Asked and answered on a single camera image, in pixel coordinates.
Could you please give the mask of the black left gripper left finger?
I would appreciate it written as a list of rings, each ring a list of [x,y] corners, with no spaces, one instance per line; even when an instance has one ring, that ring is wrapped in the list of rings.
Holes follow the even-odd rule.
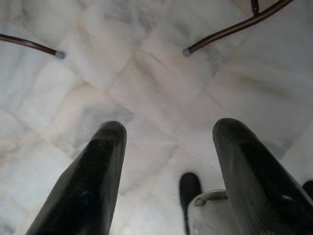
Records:
[[[125,156],[127,132],[118,121],[103,123],[61,174],[28,235],[107,235],[110,232]]]

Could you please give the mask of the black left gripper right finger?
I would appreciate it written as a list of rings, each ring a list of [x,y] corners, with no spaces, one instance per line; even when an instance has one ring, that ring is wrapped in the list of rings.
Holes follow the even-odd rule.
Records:
[[[213,142],[226,193],[244,235],[310,235],[313,199],[241,121],[222,118]]]

